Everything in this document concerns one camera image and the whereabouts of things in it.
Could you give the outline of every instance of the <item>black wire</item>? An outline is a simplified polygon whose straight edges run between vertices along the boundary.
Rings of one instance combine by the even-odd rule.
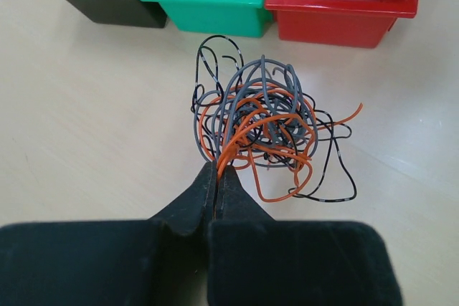
[[[296,195],[294,195],[293,197],[297,198],[297,199],[310,199],[312,201],[318,201],[318,202],[326,202],[326,203],[336,203],[336,202],[345,202],[345,201],[351,201],[351,200],[354,200],[356,197],[357,197],[357,187],[356,187],[356,184],[354,182],[354,179],[352,178],[351,174],[349,173],[349,171],[347,170],[346,166],[344,165],[344,162],[343,162],[343,159],[341,157],[341,151],[339,149],[339,145],[338,145],[338,141],[337,141],[337,138],[334,136],[334,128],[335,128],[335,125],[334,125],[334,122],[333,122],[333,118],[330,116],[330,114],[328,114],[327,112],[325,111],[322,111],[322,110],[316,110],[317,113],[323,113],[324,115],[326,115],[330,122],[329,123],[325,123],[323,122],[321,119],[319,118],[316,118],[317,121],[323,125],[325,127],[325,129],[327,129],[327,131],[330,133],[330,138],[329,139],[323,139],[323,140],[328,140],[330,142],[329,146],[328,146],[328,151],[327,151],[327,155],[326,155],[326,159],[325,159],[325,163],[323,165],[323,170],[322,170],[322,176],[321,176],[321,180],[318,182],[318,185],[317,187],[315,187],[312,192],[308,193],[308,194],[304,194],[304,193],[297,193]],[[339,163],[344,171],[344,173],[348,176],[351,184],[352,184],[352,188],[353,188],[353,194],[351,197],[348,197],[348,198],[341,198],[341,199],[320,199],[320,198],[316,198],[316,197],[313,197],[313,195],[319,190],[319,188],[321,187],[322,183],[323,183],[323,180],[325,179],[325,175],[326,175],[326,172],[327,172],[327,168],[328,168],[328,162],[330,161],[330,156],[331,156],[331,149],[333,147],[333,144],[335,145],[335,148],[336,148],[336,154],[338,156],[338,160],[339,160]],[[295,188],[290,188],[288,189],[288,193],[291,193],[293,190],[295,190]]]
[[[192,97],[192,101],[191,101],[191,111],[193,113],[197,112],[197,115],[195,117],[197,119],[197,121],[195,122],[196,126],[198,126],[199,121],[201,120],[201,116],[202,116],[202,114],[199,113],[200,107],[214,107],[214,106],[219,107],[222,104],[222,100],[223,100],[223,97],[224,97],[224,90],[223,90],[223,87],[222,87],[221,83],[219,82],[219,65],[218,65],[217,55],[215,54],[214,50],[212,50],[211,48],[209,48],[206,45],[206,43],[209,40],[216,39],[216,38],[225,39],[235,47],[235,49],[237,50],[237,53],[239,55],[239,58],[240,58],[240,65],[238,64],[237,59],[235,57],[233,57],[233,56],[222,55],[222,58],[232,60],[234,62],[234,64],[235,64],[235,68],[236,68],[237,71],[239,71],[240,68],[245,66],[244,59],[243,59],[243,56],[242,56],[242,54],[240,52],[239,47],[234,43],[234,41],[232,41],[228,37],[225,37],[223,35],[214,35],[214,36],[208,37],[207,39],[205,39],[201,43],[201,45],[198,48],[198,52],[197,52],[195,88],[194,88],[193,97]],[[208,63],[208,61],[206,59],[206,57],[204,56],[204,51],[205,52],[210,52],[210,54],[211,54],[211,56],[212,56],[212,58],[214,60],[214,63],[215,63],[215,69],[214,70],[212,70],[212,68],[210,67],[210,65],[209,65],[209,63]],[[216,85],[215,86],[215,93],[216,93],[217,97],[221,97],[221,99],[218,102],[210,103],[210,104],[203,104],[200,101],[202,96],[206,94],[203,84],[199,83],[199,64],[200,64],[200,62],[202,62],[204,64],[204,67],[205,67],[206,71],[209,73],[210,77],[215,81],[215,85]],[[267,72],[267,78],[268,79],[272,79],[272,76],[269,73],[269,71],[266,70],[266,72]],[[285,83],[286,83],[287,87],[291,87],[292,86],[293,80],[290,78],[290,75],[288,74],[288,69],[281,69],[279,67],[275,67],[274,70],[273,70],[273,75],[276,72],[283,73],[284,80],[285,80]],[[234,88],[234,90],[231,91],[232,95],[237,95],[240,92],[240,88],[241,88],[241,85],[243,83],[244,83],[244,81],[242,79],[242,73],[238,74],[238,78],[236,80],[235,88]],[[243,96],[244,97],[251,97],[251,96],[255,95],[255,93],[257,93],[259,95],[258,92],[260,92],[260,91],[259,90],[250,90],[250,89],[248,89],[248,90],[245,90],[245,93],[244,93]],[[306,106],[306,105],[304,105],[304,103],[301,103],[300,104],[300,108],[299,109],[295,109],[295,112],[297,114],[299,114],[308,125],[314,124],[314,120],[317,123],[319,123],[320,125],[322,125],[326,129],[326,131],[329,133],[329,136],[326,137],[326,138],[318,138],[318,142],[326,142],[326,141],[328,141],[329,144],[328,144],[328,150],[327,150],[327,154],[326,154],[325,163],[323,165],[322,176],[321,176],[320,181],[318,182],[318,185],[310,193],[298,193],[298,194],[294,195],[293,197],[295,197],[297,199],[309,199],[309,200],[312,200],[312,201],[319,201],[319,202],[326,202],[326,203],[336,203],[336,202],[344,202],[344,201],[353,200],[357,196],[356,184],[355,184],[354,179],[352,178],[351,174],[347,170],[346,166],[344,165],[344,162],[343,162],[342,157],[341,157],[341,151],[339,149],[339,145],[338,145],[338,141],[337,141],[339,139],[350,138],[352,136],[352,129],[347,124],[342,123],[339,126],[340,127],[344,127],[348,131],[348,133],[346,135],[336,136],[335,132],[336,132],[336,127],[337,126],[335,125],[335,122],[333,121],[333,118],[330,116],[330,114],[327,113],[326,111],[316,109],[316,101],[310,95],[308,95],[308,94],[306,94],[304,92],[302,92],[302,93],[303,93],[303,97],[307,98],[311,102],[311,105],[312,105],[312,108],[313,108],[313,112],[312,113],[323,114],[328,118],[328,121],[323,121],[322,119],[317,118],[317,116],[316,116],[316,119],[310,118],[307,115],[305,116],[307,111],[305,111],[305,109],[302,108],[303,106]],[[265,95],[261,95],[261,97],[257,96],[258,101],[262,103],[263,107],[268,112],[270,112],[269,109],[268,109],[268,106],[267,106],[268,103],[270,104],[270,107],[271,107],[270,109],[274,108],[277,114],[283,114],[283,113],[288,114],[288,113],[291,112],[291,110],[293,108],[293,99],[292,98],[287,97],[286,95],[279,95],[279,94],[274,94],[274,93],[268,93],[267,97],[268,98],[265,99]],[[251,107],[253,107],[253,110],[258,109],[258,107],[254,103],[251,103],[251,102],[245,103],[242,107],[238,108],[237,111],[235,112],[235,114],[237,114],[237,117],[235,117],[235,119],[232,121],[232,123],[234,123],[235,125],[241,125],[242,119],[246,118],[248,115],[250,115],[250,113],[251,113],[250,112],[250,108]],[[216,114],[214,114],[214,115],[205,115],[205,119],[204,119],[204,121],[202,123],[202,130],[204,132],[204,134],[203,134],[204,142],[201,143],[201,144],[212,154],[212,157],[214,157],[214,158],[216,158],[216,155],[217,155],[217,148],[214,147],[214,144],[217,144],[217,143],[215,143],[212,140],[212,138],[215,138],[215,133],[212,132],[212,125],[209,123],[209,121],[212,118],[215,118],[218,121],[223,121],[223,123],[221,125],[223,133],[226,132],[226,130],[227,130],[226,129],[227,122],[229,122],[228,119],[226,118],[227,115],[225,115],[225,114],[227,114],[225,112],[226,110],[225,109],[221,109],[220,111],[222,111],[222,113],[218,114],[218,115],[216,115]],[[235,128],[231,128],[230,130],[234,133],[236,129]],[[270,124],[269,125],[269,131],[271,132],[271,136],[275,135],[275,137],[273,137],[272,139],[269,139],[269,138],[266,138],[264,135],[262,135],[263,134],[263,125],[260,125],[258,127],[253,128],[250,132],[247,133],[246,137],[249,139],[249,143],[246,144],[246,145],[241,145],[240,146],[240,152],[247,152],[252,146],[254,146],[254,144],[263,145],[263,146],[270,146],[270,145],[274,145],[274,144],[277,144],[279,142],[282,142],[284,146],[293,148],[295,150],[295,155],[297,156],[300,153],[304,153],[304,150],[307,147],[307,143],[311,139],[311,138],[308,137],[308,133],[306,131],[303,132],[304,130],[305,130],[304,127],[300,124],[300,122],[298,120],[289,120],[289,119],[279,120],[279,121],[276,121],[275,124]],[[327,169],[328,169],[328,164],[329,164],[329,161],[330,161],[330,158],[331,158],[331,151],[333,150],[333,147],[335,147],[335,149],[336,149],[336,154],[338,156],[339,163],[340,163],[343,171],[345,172],[345,174],[348,176],[348,178],[349,178],[349,180],[351,182],[351,185],[353,187],[353,191],[354,192],[353,192],[353,195],[351,197],[348,197],[348,198],[321,199],[319,197],[315,197],[314,194],[318,192],[318,190],[322,186],[322,183],[323,183],[323,181],[325,179],[326,172],[327,172]],[[252,152],[261,153],[263,151],[261,151],[259,149],[252,149]],[[297,162],[297,160],[295,160],[293,158],[283,157],[283,156],[279,156],[277,154],[269,154],[269,153],[266,153],[266,152],[263,153],[263,158],[266,161],[268,161],[270,164],[272,164],[273,166],[278,166],[278,167],[280,167],[280,165],[282,165],[282,166],[287,166],[289,168],[295,169],[295,168],[298,167],[298,164],[299,164],[299,162]],[[296,188],[288,189],[288,193],[291,193],[295,189]]]

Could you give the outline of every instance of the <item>wooden table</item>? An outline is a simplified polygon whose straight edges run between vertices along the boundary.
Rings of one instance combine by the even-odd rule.
[[[206,34],[97,25],[65,0],[0,0],[0,14],[0,224],[144,219],[192,182],[204,162],[189,107]],[[372,225],[407,305],[459,304],[458,28],[459,0],[421,0],[374,50],[282,42],[275,25],[236,38],[247,61],[293,64],[335,118],[365,104],[341,144],[355,201],[262,206],[276,219]],[[222,66],[224,81],[233,69]],[[269,196],[291,187],[287,171],[260,175]],[[260,202],[251,172],[240,178]],[[333,160],[322,195],[350,188]]]

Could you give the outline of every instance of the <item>tangled wire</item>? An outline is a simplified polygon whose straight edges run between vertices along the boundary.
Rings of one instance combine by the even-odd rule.
[[[237,70],[225,90],[219,81],[217,56],[207,46],[207,42],[218,38],[231,43],[239,58],[222,56],[232,60]],[[213,70],[204,56],[205,52],[214,60]],[[203,84],[199,83],[200,62],[215,81],[215,90],[206,92]],[[280,75],[283,82],[275,80],[276,75]],[[237,170],[251,168],[258,196],[265,202],[278,202],[290,197],[320,202],[355,199],[356,184],[343,163],[338,140],[351,137],[352,129],[346,122],[357,116],[362,107],[360,104],[353,115],[335,122],[326,111],[317,109],[316,101],[302,91],[292,65],[266,59],[264,55],[245,64],[239,47],[222,35],[208,37],[198,48],[191,111],[194,113],[194,137],[199,152],[206,161],[217,161],[218,177],[229,164],[242,162],[242,165],[235,166]],[[336,126],[347,129],[347,135],[336,136]],[[328,132],[325,138],[319,136],[323,130]],[[321,180],[311,192],[301,193],[313,174],[312,157],[323,141],[328,141],[328,152]],[[333,146],[354,192],[346,198],[321,199],[314,195],[325,178]],[[257,167],[288,168],[293,172],[295,186],[282,197],[267,199],[261,191]],[[304,168],[307,176],[301,181],[299,173]]]

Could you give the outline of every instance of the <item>gray wire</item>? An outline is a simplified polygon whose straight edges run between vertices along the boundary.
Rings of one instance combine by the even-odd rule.
[[[255,73],[260,71],[261,76],[256,77],[253,79]],[[275,73],[281,72],[283,75],[283,81],[279,82],[274,79]],[[237,88],[238,81],[242,80],[242,87]],[[287,97],[285,100],[281,100],[278,98],[273,99],[272,96],[268,93],[272,87],[268,86],[268,83],[274,84],[280,89],[283,89],[293,95],[292,99],[288,99]],[[310,157],[316,152],[317,145],[318,145],[318,128],[314,117],[309,110],[309,107],[306,106],[304,99],[303,99],[303,91],[301,89],[301,84],[298,79],[298,76],[293,69],[293,66],[290,64],[283,64],[277,60],[273,59],[266,59],[265,56],[261,56],[260,59],[254,60],[249,62],[248,64],[241,66],[236,73],[232,76],[231,80],[228,82],[226,90],[223,92],[223,97],[220,103],[213,105],[215,109],[213,113],[209,116],[212,117],[211,125],[209,128],[210,131],[210,138],[209,142],[212,143],[211,149],[214,154],[215,158],[218,159],[221,155],[221,147],[228,143],[231,140],[232,131],[228,130],[225,137],[224,136],[224,121],[226,119],[225,126],[228,128],[233,128],[235,125],[235,120],[241,118],[241,114],[251,113],[253,110],[256,110],[257,107],[251,105],[250,103],[246,103],[244,106],[237,108],[237,104],[239,101],[248,98],[248,97],[258,97],[263,96],[265,109],[270,113],[270,116],[279,115],[279,114],[286,114],[286,113],[296,113],[298,112],[298,108],[300,109],[300,116],[303,118],[305,122],[310,125],[314,133],[316,134],[315,141],[309,154]],[[199,135],[198,135],[198,128],[199,125],[199,109],[201,109],[202,105],[208,99],[213,99],[215,97],[219,97],[220,91],[219,90],[212,90],[209,92],[204,93],[201,97],[196,101],[197,107],[196,111],[194,111],[194,137],[197,142],[197,146],[199,148],[199,152],[201,153],[202,157],[209,161],[209,157],[204,153],[202,149],[202,144],[200,143]],[[260,114],[260,118],[264,118],[266,115]],[[291,136],[294,141],[298,144],[298,146],[306,144],[308,142],[308,132],[307,130],[297,121],[294,120],[290,124],[294,130],[291,132]],[[273,139],[271,144],[263,142],[265,138],[258,138],[256,140],[257,144],[261,145],[279,145],[282,144],[282,135],[277,128],[277,124],[275,123],[268,123],[268,130],[270,133],[271,138]],[[248,133],[247,137],[250,140],[255,140],[255,134]],[[275,164],[261,164],[257,163],[258,166],[266,166],[266,167],[285,167],[285,165],[275,165]]]

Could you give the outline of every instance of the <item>table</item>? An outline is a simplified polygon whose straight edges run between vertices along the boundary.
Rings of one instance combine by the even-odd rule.
[[[208,35],[97,25],[65,0],[0,0],[0,14],[0,225],[144,219],[192,182],[204,163],[189,112],[194,61]],[[275,25],[235,38],[247,61],[291,63],[335,118],[365,104],[341,144],[356,200],[262,204],[251,172],[240,178],[276,219],[372,225],[406,305],[459,303],[458,23],[459,0],[421,0],[374,50],[282,42]],[[222,66],[224,81],[233,69]],[[286,171],[260,175],[269,196],[291,187]],[[334,159],[322,195],[350,188]],[[205,293],[190,300],[205,305]]]

